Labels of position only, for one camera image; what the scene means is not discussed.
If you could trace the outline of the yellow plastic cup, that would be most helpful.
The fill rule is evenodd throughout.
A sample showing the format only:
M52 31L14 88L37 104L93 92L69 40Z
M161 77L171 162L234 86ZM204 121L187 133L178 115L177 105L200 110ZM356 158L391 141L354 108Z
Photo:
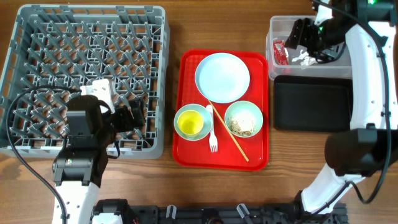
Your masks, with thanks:
M193 138L203 129L204 119L199 112L186 110L178 117L177 125L184 135Z

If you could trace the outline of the white tissue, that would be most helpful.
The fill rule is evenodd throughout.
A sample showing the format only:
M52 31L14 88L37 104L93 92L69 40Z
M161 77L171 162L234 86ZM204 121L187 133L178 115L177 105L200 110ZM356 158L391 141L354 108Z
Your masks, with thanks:
M309 56L308 52L305 50L301 50L297 57L291 59L292 65L311 66L316 63L316 58Z

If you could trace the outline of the black plastic tray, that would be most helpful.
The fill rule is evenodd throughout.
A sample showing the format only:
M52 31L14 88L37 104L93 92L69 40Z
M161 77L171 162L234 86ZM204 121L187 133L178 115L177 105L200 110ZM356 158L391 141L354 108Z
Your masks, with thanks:
M280 75L274 79L274 127L337 133L350 129L353 82Z

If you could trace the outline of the red plastic serving tray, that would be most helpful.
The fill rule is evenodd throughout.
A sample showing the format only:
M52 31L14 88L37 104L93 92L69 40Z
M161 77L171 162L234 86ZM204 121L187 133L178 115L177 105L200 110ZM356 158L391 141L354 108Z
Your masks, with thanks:
M195 70L207 56L219 53L218 50L191 49L181 59L177 94L177 111L188 104L206 106L208 100L198 91L195 84ZM265 56L255 52L229 51L240 58L248 67L250 84L245 94L240 97L244 101L254 103L262 111L264 123L262 129L251 138L236 137L249 158L246 162L239 149L225 130L218 117L215 117L215 134L218 139L218 152L212 153L209 145L209 134L198 141L188 141L174 132L173 157L182 166L206 169L228 169L258 171L269 161L269 77L268 64Z

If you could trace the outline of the light blue dinner plate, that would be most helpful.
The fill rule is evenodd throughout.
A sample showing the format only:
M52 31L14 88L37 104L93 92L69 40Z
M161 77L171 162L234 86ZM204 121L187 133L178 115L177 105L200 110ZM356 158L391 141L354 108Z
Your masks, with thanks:
M195 70L198 91L215 103L231 103L242 97L249 88L250 73L237 56L215 53L205 57Z

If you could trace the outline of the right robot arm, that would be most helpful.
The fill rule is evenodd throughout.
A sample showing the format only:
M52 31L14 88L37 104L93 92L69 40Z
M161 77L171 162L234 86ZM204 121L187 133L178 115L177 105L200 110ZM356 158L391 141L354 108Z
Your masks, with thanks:
M339 199L378 172L379 192L388 168L397 160L397 97L394 75L395 1L314 1L316 18L299 19L286 41L323 62L327 50L345 44L353 81L349 130L325 143L326 163L315 180L295 198L296 217L331 213Z

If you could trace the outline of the red snack wrapper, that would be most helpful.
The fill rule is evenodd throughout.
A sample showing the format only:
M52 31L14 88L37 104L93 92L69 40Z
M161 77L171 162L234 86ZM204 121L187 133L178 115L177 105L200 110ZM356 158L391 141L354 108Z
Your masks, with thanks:
M273 42L273 52L274 52L275 61L279 65L289 64L289 54L285 48L283 40L275 40Z

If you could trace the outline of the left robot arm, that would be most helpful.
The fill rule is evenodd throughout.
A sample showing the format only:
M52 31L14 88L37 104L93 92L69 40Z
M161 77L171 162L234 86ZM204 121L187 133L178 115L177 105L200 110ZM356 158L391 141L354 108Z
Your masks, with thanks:
M112 110L85 95L71 99L67 108L67 144L53 162L53 181L61 198L54 206L53 223L139 223L127 200L97 197L111 159L106 149L116 143L117 133L143 127L143 100Z

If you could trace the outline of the light blue small bowl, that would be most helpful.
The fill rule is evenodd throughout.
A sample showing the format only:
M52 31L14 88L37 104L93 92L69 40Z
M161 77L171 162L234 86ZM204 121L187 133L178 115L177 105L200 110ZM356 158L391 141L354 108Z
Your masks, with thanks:
M195 136L193 138L190 138L190 137L187 137L186 135L184 135L184 133L181 132L181 130L178 128L178 125L177 125L178 117L181 115L182 112L184 112L186 110L195 110L195 111L199 112L203 116L203 119L204 119L203 129L199 132L199 134L197 136ZM177 134L180 137L182 137L183 139L185 139L185 140L188 140L188 141L201 140L201 139L203 139L204 137L206 137L210 133L210 130L211 130L211 115L209 114L208 110L202 105L199 105L199 104L188 104L188 105L185 105L185 106L181 107L177 111L177 113L175 114L175 117L174 117L174 129L177 132Z

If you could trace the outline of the rice food scraps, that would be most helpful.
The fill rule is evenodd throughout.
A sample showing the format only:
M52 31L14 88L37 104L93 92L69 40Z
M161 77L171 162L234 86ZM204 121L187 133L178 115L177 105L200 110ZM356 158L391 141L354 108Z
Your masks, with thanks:
M249 113L236 113L228 118L229 130L239 137L249 137L255 132L254 117Z

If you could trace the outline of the white plastic fork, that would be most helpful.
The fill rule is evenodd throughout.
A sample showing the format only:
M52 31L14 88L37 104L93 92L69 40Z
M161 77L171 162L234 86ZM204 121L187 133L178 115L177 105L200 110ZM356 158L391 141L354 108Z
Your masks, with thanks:
M218 152L218 140L215 135L215 130L214 130L214 111L213 107L211 105L207 105L206 109L208 110L209 114L211 115L211 130L210 130L210 137L209 137L209 145L210 145L210 150L212 153Z

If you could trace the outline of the wooden chopstick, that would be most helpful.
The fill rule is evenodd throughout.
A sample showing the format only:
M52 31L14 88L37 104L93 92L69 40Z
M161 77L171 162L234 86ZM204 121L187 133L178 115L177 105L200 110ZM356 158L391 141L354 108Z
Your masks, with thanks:
M236 138L234 137L234 135L231 133L231 131L228 129L224 119L221 117L221 115L219 114L218 110L216 109L216 107L214 106L214 104L208 100L209 104L211 105L211 107L213 108L213 111L216 113L218 119L221 121L222 125L224 126L225 130L228 132L229 136L231 137L231 139L233 140L233 142L235 143L236 147L239 149L241 155L244 157L246 162L249 162L249 158L246 155L246 153L244 152L244 150L242 149L242 147L240 146L240 144L237 142Z

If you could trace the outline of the grey plastic dishwasher rack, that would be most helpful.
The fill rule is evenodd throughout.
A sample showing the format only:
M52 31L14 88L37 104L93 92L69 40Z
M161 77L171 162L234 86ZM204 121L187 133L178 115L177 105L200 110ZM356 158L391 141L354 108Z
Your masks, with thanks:
M160 6L25 5L1 74L1 153L55 157L68 134L67 101L81 86L114 80L114 106L144 100L145 125L119 133L110 155L164 151L170 27Z

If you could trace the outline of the clear plastic waste bin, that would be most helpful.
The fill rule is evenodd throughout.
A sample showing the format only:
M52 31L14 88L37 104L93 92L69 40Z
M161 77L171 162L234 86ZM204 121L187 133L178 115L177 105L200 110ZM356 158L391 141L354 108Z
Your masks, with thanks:
M286 48L289 54L289 64L279 65L274 58L273 42L275 40L286 41L293 24L305 16L273 16L270 19L269 31L266 38L266 59L268 61L269 78L274 79L279 75L295 75L303 77L323 78L351 78L351 60L349 50L344 49L342 56L331 63L316 63L311 66L292 65L291 59L297 57L301 50L307 49L299 45L296 49Z

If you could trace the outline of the green bowl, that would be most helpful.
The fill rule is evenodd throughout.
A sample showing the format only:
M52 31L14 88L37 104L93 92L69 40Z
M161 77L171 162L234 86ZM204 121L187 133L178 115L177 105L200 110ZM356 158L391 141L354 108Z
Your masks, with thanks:
M224 113L228 130L239 138L255 136L264 123L262 111L250 101L236 101Z

